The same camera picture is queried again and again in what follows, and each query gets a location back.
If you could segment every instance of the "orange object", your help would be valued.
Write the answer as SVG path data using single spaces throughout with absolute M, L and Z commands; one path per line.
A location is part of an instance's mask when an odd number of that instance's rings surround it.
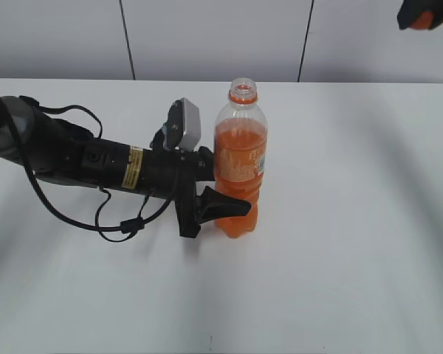
M 230 102 L 221 111 L 215 127 L 215 188 L 230 197 L 249 201 L 251 210 L 246 216 L 218 219 L 216 225 L 236 238 L 253 231 L 258 220 L 267 124 L 255 104 L 257 92 L 252 80 L 233 81 L 228 97 Z
M 433 13 L 425 11 L 420 17 L 412 23 L 411 28 L 414 30 L 428 30 L 433 23 Z

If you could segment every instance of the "warning label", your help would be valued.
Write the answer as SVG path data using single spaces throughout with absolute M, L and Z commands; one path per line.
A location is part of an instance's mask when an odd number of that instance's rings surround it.
M 133 190 L 140 177 L 142 165 L 142 149 L 139 147 L 131 146 L 130 154 L 128 157 L 128 165 L 126 166 L 125 177 L 123 178 L 123 183 L 121 187 Z

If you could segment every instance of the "black robotic arm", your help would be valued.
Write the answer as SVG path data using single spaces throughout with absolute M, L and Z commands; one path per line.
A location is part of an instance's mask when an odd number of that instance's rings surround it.
M 195 238 L 204 222 L 249 212 L 251 206 L 246 201 L 209 187 L 201 195 L 196 194 L 197 181 L 214 180 L 213 154 L 203 146 L 193 150 L 201 135 L 200 120 L 199 109 L 189 100 L 182 98 L 171 106 L 168 120 L 154 136 L 151 149 L 101 139 L 101 132 L 94 137 L 81 126 L 45 114 L 63 113 L 70 108 L 45 108 L 30 97 L 0 97 L 0 157 L 25 167 L 38 197 L 61 220 L 100 234 L 121 231 L 130 234 L 128 239 L 174 201 L 180 235 Z M 97 119 L 90 111 L 87 113 Z M 120 226 L 99 227 L 97 220 L 95 225 L 88 225 L 59 213 L 36 179 L 100 188 L 108 195 L 107 189 L 132 192 L 166 202 L 147 219 L 139 216 Z
M 443 0 L 404 0 L 397 21 L 401 30 L 433 30 L 443 24 Z

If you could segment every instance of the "black cable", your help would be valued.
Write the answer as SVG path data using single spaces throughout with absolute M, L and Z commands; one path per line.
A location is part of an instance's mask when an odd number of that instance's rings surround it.
M 102 228 L 100 228 L 100 224 L 99 224 L 99 219 L 100 219 L 100 213 L 103 209 L 103 207 L 110 201 L 111 199 L 111 193 L 108 190 L 103 189 L 102 187 L 99 188 L 100 191 L 102 193 L 106 194 L 106 200 L 98 207 L 96 213 L 95 213 L 95 227 L 97 228 L 97 232 L 98 234 L 106 241 L 108 242 L 112 242 L 112 243 L 121 243 L 121 242 L 125 242 L 127 240 L 132 239 L 140 230 L 139 228 L 134 229 L 133 231 L 131 231 L 131 233 L 126 236 L 125 238 L 122 238 L 121 240 L 112 240 L 111 238 L 108 238 L 104 235 L 104 233 L 101 231 Z
M 70 111 L 71 109 L 78 109 L 79 111 L 85 112 L 89 116 L 91 116 L 94 119 L 94 121 L 97 122 L 98 125 L 100 126 L 100 131 L 98 133 L 97 138 L 100 139 L 102 137 L 102 134 L 103 134 L 102 122 L 100 121 L 100 119 L 98 119 L 98 117 L 92 111 L 90 111 L 86 107 L 83 107 L 82 105 L 67 105 L 66 107 L 62 107 L 62 108 L 50 108 L 50 107 L 44 107 L 42 105 L 39 105 L 36 108 L 39 109 L 40 111 L 42 111 L 43 113 L 48 113 L 48 114 L 62 114 L 62 113 L 66 113 L 67 111 Z
M 121 226 L 111 226 L 111 227 L 99 227 L 97 228 L 94 225 L 89 225 L 86 223 L 81 223 L 79 221 L 76 221 L 74 219 L 71 219 L 64 214 L 61 214 L 54 206 L 49 202 L 49 200 L 46 198 L 43 190 L 41 189 L 38 181 L 36 180 L 36 177 L 34 175 L 34 172 L 31 168 L 30 160 L 28 159 L 27 152 L 23 146 L 23 142 L 21 141 L 20 133 L 18 132 L 18 129 L 16 128 L 15 122 L 13 121 L 13 118 L 10 115 L 10 112 L 7 109 L 7 106 L 3 103 L 3 101 L 0 98 L 0 117 L 3 117 L 5 122 L 7 123 L 8 129 L 10 130 L 10 134 L 12 135 L 13 141 L 16 144 L 16 148 L 18 150 L 18 153 L 21 158 L 21 162 L 23 163 L 24 171 L 27 174 L 27 178 L 31 183 L 32 188 L 35 190 L 36 195 L 38 196 L 41 203 L 48 209 L 51 214 L 53 214 L 55 217 L 57 217 L 59 220 L 68 223 L 70 225 L 73 225 L 75 227 L 78 227 L 80 229 L 85 229 L 89 231 L 102 231 L 102 232 L 119 232 L 121 231 Z
M 64 108 L 46 108 L 46 107 L 42 107 L 42 106 L 38 106 L 37 108 L 40 108 L 44 113 L 49 113 L 49 114 L 59 114 L 58 112 L 65 112 L 68 111 L 69 109 L 73 109 L 75 108 L 77 105 L 70 105 Z M 83 111 L 85 111 L 87 113 L 90 112 L 89 114 L 94 117 L 97 122 L 100 125 L 100 135 L 99 138 L 102 134 L 102 124 L 101 121 L 87 108 L 82 107 L 82 106 L 77 106 L 77 107 L 81 107 L 83 108 Z M 10 130 L 10 134 L 13 138 L 13 141 L 16 144 L 16 148 L 18 150 L 18 153 L 20 155 L 21 158 L 21 162 L 23 164 L 23 168 L 24 171 L 27 175 L 28 180 L 31 183 L 32 188 L 34 189 L 36 195 L 38 196 L 38 198 L 40 199 L 41 203 L 49 210 L 49 212 L 51 212 L 55 217 L 57 217 L 59 220 L 68 223 L 69 225 L 73 225 L 75 227 L 78 227 L 80 229 L 85 229 L 85 230 L 89 230 L 89 231 L 93 231 L 93 232 L 98 232 L 99 235 L 104 238 L 105 240 L 107 240 L 108 242 L 113 242 L 113 243 L 119 243 L 119 242 L 123 242 L 126 240 L 129 240 L 131 238 L 133 238 L 136 233 L 138 233 L 139 230 L 144 228 L 144 225 L 146 225 L 147 223 L 150 223 L 152 221 L 154 221 L 156 218 L 158 218 L 169 206 L 169 204 L 172 202 L 172 200 L 174 199 L 174 196 L 176 195 L 176 191 L 177 191 L 177 186 L 179 183 L 179 167 L 176 168 L 176 175 L 174 177 L 174 185 L 172 187 L 172 190 L 170 192 L 170 195 L 168 196 L 168 198 L 165 200 L 164 204 L 153 214 L 151 215 L 149 218 L 143 220 L 141 217 L 141 212 L 142 212 L 142 208 L 145 206 L 145 204 L 148 202 L 149 199 L 149 194 L 145 197 L 145 201 L 143 202 L 143 205 L 140 209 L 139 212 L 139 216 L 136 219 L 132 219 L 132 220 L 128 220 L 128 221 L 123 221 L 120 226 L 106 226 L 106 227 L 101 227 L 100 224 L 98 223 L 98 219 L 100 217 L 100 212 L 102 211 L 102 208 L 109 202 L 109 200 L 111 199 L 111 193 L 108 190 L 105 190 L 103 188 L 100 188 L 100 190 L 102 192 L 104 192 L 105 194 L 107 194 L 107 199 L 98 207 L 97 212 L 95 213 L 95 225 L 89 225 L 86 223 L 81 223 L 79 221 L 76 221 L 72 218 L 69 218 L 67 216 L 65 216 L 64 214 L 60 213 L 56 208 L 54 208 L 54 206 L 51 204 L 51 202 L 49 202 L 49 200 L 47 199 L 47 197 L 45 196 L 43 190 L 41 189 L 41 186 L 39 185 L 38 181 L 36 180 L 35 174 L 32 170 L 31 164 L 30 164 L 30 160 L 28 159 L 28 155 L 26 152 L 26 149 L 23 145 L 23 142 L 21 141 L 21 137 L 20 137 L 20 133 L 18 132 L 18 129 L 15 125 L 15 122 L 13 121 L 13 118 L 11 117 L 10 112 L 7 109 L 7 106 L 3 103 L 3 101 L 0 98 L 0 117 L 4 118 L 4 121 L 6 122 L 8 129 Z M 128 227 L 128 225 L 131 225 L 131 227 L 133 228 L 130 232 L 130 235 L 123 238 L 122 240 L 112 240 L 107 238 L 103 233 L 104 232 L 124 232 L 123 231 L 123 224 L 125 224 L 125 228 Z
M 154 221 L 169 207 L 169 204 L 172 202 L 174 196 L 176 195 L 178 184 L 179 184 L 179 167 L 176 168 L 176 176 L 174 177 L 174 184 L 172 185 L 171 193 L 169 194 L 168 198 L 165 200 L 164 204 L 153 215 L 145 219 L 145 225 L 147 223 Z

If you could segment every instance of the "table surface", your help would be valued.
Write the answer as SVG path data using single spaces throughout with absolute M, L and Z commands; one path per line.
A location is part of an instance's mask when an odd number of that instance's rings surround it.
M 180 97 L 200 107 L 211 147 L 228 87 L 0 79 L 0 95 L 84 105 L 106 139 L 142 148 Z M 443 353 L 443 85 L 258 89 L 266 173 L 258 227 L 238 240 L 212 223 L 180 238 L 171 206 L 107 243 L 56 220 L 0 159 L 0 354 Z M 85 114 L 65 118 L 97 131 Z M 90 223 L 105 198 L 42 185 Z M 102 220 L 141 202 L 116 192 Z

